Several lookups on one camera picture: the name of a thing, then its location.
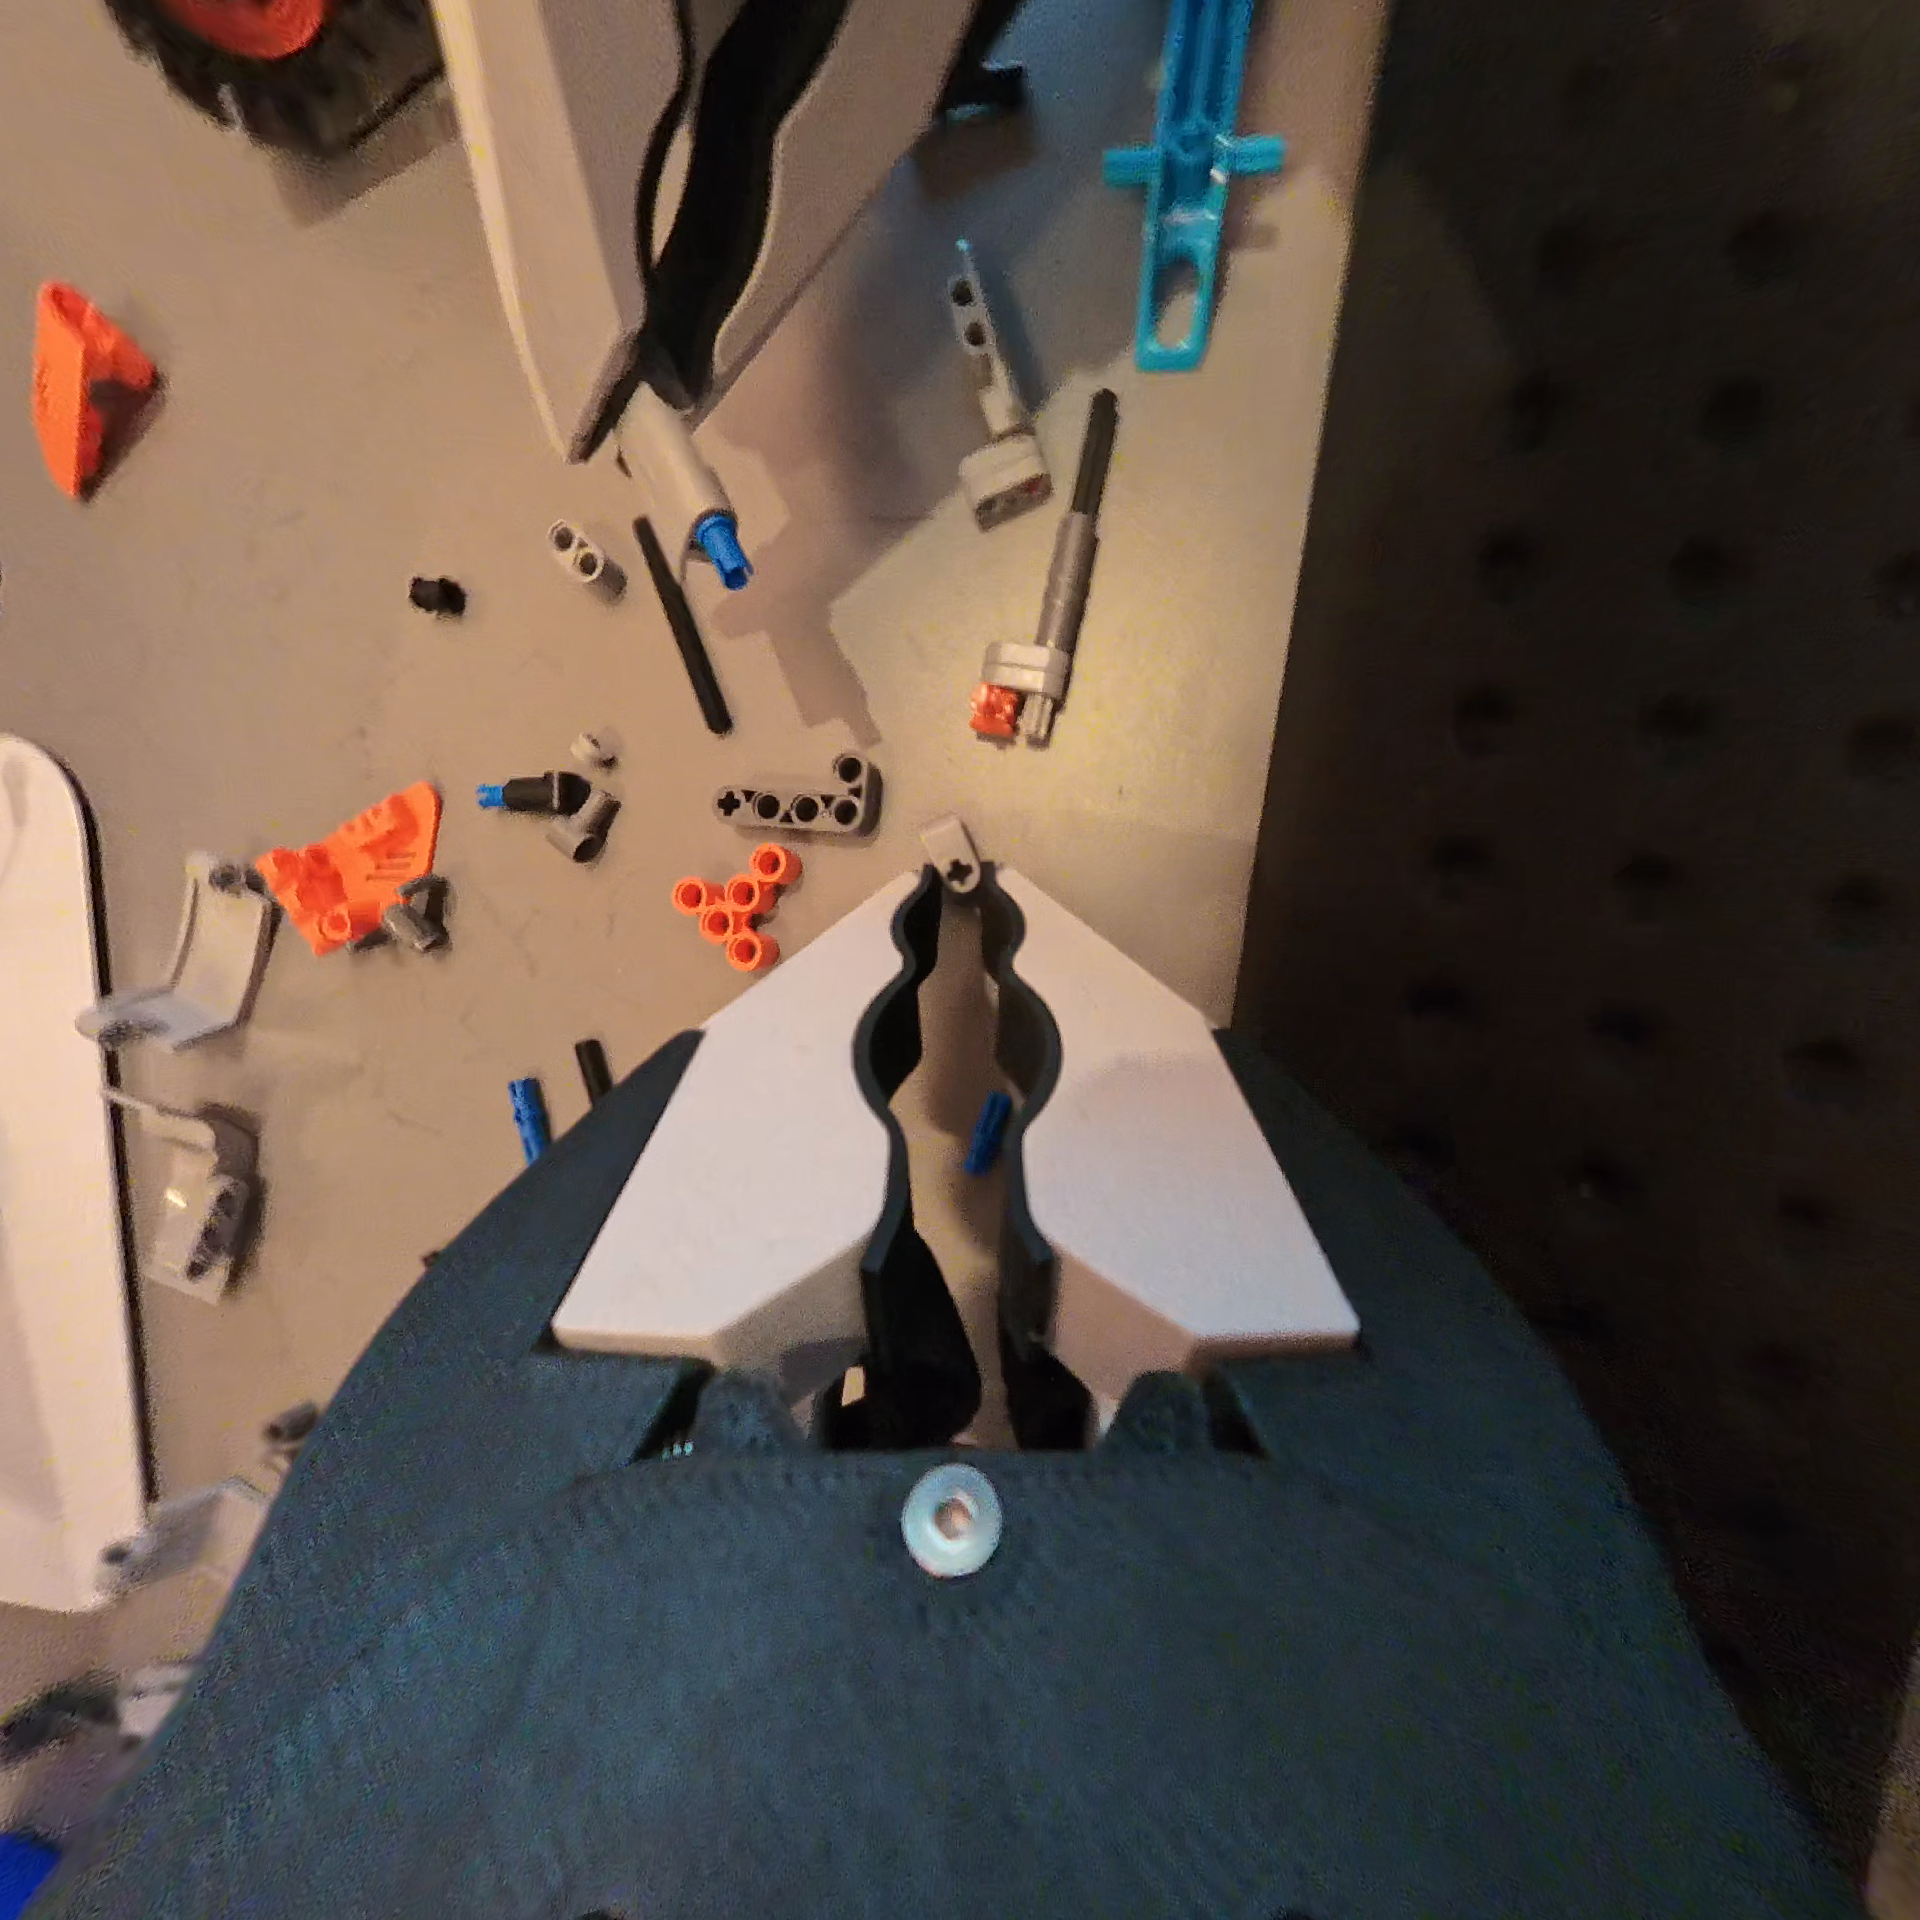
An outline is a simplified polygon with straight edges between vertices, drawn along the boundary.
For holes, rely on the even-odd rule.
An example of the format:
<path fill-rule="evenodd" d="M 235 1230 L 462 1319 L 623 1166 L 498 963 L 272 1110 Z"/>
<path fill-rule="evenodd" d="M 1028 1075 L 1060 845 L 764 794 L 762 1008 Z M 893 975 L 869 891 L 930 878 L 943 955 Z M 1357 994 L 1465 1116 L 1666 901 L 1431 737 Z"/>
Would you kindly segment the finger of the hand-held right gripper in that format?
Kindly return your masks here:
<path fill-rule="evenodd" d="M 1019 3 L 686 3 L 695 82 L 655 234 L 655 389 L 714 401 Z"/>
<path fill-rule="evenodd" d="M 645 318 L 639 177 L 679 3 L 431 3 L 498 301 L 551 446 L 586 460 Z"/>

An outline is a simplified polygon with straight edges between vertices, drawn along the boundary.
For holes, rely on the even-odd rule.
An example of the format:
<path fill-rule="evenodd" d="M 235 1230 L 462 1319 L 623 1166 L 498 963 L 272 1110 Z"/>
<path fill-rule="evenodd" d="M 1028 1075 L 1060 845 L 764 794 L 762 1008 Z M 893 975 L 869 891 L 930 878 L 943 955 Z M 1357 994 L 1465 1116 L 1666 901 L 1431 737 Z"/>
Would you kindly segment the orange five-hole connector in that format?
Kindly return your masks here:
<path fill-rule="evenodd" d="M 790 845 L 762 843 L 748 866 L 726 882 L 686 876 L 674 882 L 670 904 L 700 939 L 712 943 L 734 975 L 766 975 L 779 959 L 779 943 L 766 920 L 779 899 L 803 878 L 803 860 Z"/>

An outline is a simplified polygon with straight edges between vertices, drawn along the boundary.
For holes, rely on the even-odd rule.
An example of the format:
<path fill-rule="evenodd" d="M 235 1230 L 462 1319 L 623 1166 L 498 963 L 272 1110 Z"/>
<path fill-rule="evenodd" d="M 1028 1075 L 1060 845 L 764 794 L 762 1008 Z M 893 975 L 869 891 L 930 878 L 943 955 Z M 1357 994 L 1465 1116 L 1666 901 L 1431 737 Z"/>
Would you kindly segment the tracked toy robot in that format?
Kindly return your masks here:
<path fill-rule="evenodd" d="M 124 47 L 273 153 L 356 152 L 443 79 L 431 3 L 109 3 Z"/>

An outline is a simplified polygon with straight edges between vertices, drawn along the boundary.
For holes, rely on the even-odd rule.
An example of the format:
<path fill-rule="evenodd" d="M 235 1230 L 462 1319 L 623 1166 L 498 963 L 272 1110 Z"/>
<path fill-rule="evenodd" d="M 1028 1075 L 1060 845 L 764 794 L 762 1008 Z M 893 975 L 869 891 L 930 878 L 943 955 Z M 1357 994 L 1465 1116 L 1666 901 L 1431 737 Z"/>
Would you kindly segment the light grey long block piece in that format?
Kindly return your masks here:
<path fill-rule="evenodd" d="M 992 532 L 996 526 L 1047 503 L 1051 472 L 1032 411 L 1002 353 L 986 279 L 980 276 L 967 238 L 957 238 L 957 268 L 947 280 L 947 314 L 984 417 L 984 446 L 959 460 L 957 478 L 977 528 Z"/>

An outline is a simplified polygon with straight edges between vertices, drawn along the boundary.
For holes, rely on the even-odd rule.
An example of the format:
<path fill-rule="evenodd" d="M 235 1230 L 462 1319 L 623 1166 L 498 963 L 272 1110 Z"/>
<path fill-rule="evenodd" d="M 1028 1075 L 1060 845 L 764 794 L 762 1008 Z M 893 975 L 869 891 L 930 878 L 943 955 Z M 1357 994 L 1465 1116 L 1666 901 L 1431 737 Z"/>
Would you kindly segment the teal separator tool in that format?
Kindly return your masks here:
<path fill-rule="evenodd" d="M 1149 376 L 1203 367 L 1233 183 L 1285 165 L 1280 133 L 1242 127 L 1257 13 L 1259 3 L 1173 3 L 1149 133 L 1101 157 L 1102 183 L 1143 201 L 1135 367 Z"/>

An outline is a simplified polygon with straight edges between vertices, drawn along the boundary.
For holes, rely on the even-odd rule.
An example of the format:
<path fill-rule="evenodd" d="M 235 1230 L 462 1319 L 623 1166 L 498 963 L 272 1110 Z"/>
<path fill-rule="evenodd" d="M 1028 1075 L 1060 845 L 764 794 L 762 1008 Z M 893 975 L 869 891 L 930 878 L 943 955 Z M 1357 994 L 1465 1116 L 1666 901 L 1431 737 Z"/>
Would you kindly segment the grey L-shaped beam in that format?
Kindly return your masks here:
<path fill-rule="evenodd" d="M 866 755 L 834 755 L 817 781 L 762 778 L 721 785 L 708 799 L 712 818 L 737 832 L 811 837 L 854 843 L 876 832 L 880 815 L 880 771 Z"/>

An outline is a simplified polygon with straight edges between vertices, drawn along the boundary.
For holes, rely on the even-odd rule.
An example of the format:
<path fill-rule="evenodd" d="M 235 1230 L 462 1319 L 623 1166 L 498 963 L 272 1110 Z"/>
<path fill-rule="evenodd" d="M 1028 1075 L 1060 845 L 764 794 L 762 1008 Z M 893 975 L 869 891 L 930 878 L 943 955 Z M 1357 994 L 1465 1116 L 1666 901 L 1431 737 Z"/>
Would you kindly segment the dark grey pin connector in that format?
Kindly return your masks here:
<path fill-rule="evenodd" d="M 451 935 L 443 926 L 443 901 L 451 890 L 443 876 L 409 878 L 392 904 L 381 908 L 379 926 L 348 941 L 348 955 L 398 943 L 412 955 L 443 950 Z"/>

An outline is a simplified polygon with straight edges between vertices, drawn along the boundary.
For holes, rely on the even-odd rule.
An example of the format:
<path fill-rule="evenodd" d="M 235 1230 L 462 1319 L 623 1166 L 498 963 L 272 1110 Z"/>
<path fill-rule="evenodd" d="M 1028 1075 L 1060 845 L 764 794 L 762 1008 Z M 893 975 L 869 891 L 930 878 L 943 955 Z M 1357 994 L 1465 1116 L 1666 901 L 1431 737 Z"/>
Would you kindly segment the grey cylinder axle assembly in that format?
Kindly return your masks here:
<path fill-rule="evenodd" d="M 1070 503 L 1056 528 L 1034 637 L 1028 643 L 999 640 L 986 649 L 968 698 L 968 727 L 977 737 L 996 744 L 1021 737 L 1032 747 L 1051 741 L 1090 600 L 1096 523 L 1114 468 L 1118 425 L 1118 393 L 1095 389 Z"/>

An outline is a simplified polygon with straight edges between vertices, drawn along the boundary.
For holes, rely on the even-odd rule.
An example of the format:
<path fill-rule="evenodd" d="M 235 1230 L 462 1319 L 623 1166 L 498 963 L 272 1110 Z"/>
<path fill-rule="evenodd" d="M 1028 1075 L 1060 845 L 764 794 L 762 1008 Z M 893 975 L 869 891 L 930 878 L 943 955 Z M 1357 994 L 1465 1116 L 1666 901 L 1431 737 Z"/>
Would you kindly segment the long black axle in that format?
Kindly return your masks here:
<path fill-rule="evenodd" d="M 645 516 L 634 519 L 634 540 L 645 565 L 651 585 L 660 598 L 664 621 L 686 665 L 695 707 L 714 737 L 730 735 L 730 707 L 702 640 L 692 600 L 686 598 L 679 565 L 667 554 L 655 526 Z"/>

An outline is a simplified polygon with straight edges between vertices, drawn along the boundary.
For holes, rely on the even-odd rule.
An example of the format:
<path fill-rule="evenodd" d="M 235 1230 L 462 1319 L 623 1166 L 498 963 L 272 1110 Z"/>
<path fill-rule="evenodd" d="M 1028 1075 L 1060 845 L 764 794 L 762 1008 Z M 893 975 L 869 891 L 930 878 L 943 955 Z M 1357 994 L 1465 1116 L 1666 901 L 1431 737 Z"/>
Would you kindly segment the orange flat panel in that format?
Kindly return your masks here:
<path fill-rule="evenodd" d="M 438 868 L 442 791 L 409 785 L 307 845 L 276 845 L 250 864 L 312 956 L 386 931 L 401 891 Z"/>

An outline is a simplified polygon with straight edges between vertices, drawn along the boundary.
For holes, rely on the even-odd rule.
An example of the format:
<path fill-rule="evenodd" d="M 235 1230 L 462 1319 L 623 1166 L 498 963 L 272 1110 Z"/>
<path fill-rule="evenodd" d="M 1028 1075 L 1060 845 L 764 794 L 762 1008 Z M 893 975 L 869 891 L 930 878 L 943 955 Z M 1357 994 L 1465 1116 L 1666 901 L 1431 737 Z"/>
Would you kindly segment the grey curved panel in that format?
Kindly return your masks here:
<path fill-rule="evenodd" d="M 167 1148 L 154 1221 L 136 1249 L 136 1274 L 186 1300 L 222 1304 L 247 1258 L 258 1225 L 258 1137 L 217 1105 L 167 1108 L 109 1092 L 136 1130 Z"/>
<path fill-rule="evenodd" d="M 98 1557 L 98 1595 L 116 1599 L 136 1588 L 198 1579 L 222 1595 L 240 1579 L 273 1497 L 240 1477 L 228 1477 L 151 1506 L 124 1539 Z"/>
<path fill-rule="evenodd" d="M 238 860 L 188 852 L 183 864 L 183 914 L 168 975 L 147 991 L 116 991 L 75 1016 L 75 1032 L 98 1047 L 154 1043 L 186 1052 L 250 1016 L 276 904 Z"/>

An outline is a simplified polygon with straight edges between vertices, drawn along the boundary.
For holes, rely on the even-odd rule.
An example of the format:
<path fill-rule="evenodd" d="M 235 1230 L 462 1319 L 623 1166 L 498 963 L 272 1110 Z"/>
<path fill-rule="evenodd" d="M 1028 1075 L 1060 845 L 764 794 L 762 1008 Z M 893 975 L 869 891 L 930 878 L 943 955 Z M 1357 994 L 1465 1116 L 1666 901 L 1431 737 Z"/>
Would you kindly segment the orange wedge brick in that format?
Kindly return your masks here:
<path fill-rule="evenodd" d="M 86 501 L 114 446 L 155 393 L 161 369 L 136 340 L 64 280 L 35 290 L 28 422 L 60 492 Z"/>

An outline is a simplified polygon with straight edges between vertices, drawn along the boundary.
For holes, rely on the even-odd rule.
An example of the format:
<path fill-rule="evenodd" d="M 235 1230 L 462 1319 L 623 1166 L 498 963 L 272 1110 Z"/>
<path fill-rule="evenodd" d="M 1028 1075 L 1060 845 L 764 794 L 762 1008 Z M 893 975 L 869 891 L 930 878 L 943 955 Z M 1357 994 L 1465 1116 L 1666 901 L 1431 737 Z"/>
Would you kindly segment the black dimpled mat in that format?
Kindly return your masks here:
<path fill-rule="evenodd" d="M 1915 1918 L 1915 3 L 1398 3 L 1238 1026 Z"/>

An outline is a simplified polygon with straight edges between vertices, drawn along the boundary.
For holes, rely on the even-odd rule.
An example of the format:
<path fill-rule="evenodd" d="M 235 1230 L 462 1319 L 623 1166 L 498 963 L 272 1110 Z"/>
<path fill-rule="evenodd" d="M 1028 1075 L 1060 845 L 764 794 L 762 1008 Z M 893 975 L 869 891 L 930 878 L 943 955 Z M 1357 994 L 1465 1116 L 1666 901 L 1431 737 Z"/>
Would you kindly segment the light grey angled panel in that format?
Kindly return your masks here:
<path fill-rule="evenodd" d="M 198 1658 L 168 1658 L 126 1670 L 114 1680 L 114 1741 L 120 1755 L 135 1755 L 177 1713 L 198 1680 Z"/>

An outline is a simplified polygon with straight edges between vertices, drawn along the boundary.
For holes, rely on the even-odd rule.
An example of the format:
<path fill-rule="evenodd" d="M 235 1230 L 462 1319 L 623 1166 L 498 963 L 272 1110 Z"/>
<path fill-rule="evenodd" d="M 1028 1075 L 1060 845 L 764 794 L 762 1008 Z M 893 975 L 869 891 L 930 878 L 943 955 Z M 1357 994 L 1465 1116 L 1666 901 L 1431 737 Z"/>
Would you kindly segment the dark grey short beam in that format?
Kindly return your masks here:
<path fill-rule="evenodd" d="M 2 1773 L 73 1741 L 114 1739 L 116 1730 L 120 1706 L 111 1674 L 93 1672 L 56 1683 L 2 1713 Z"/>

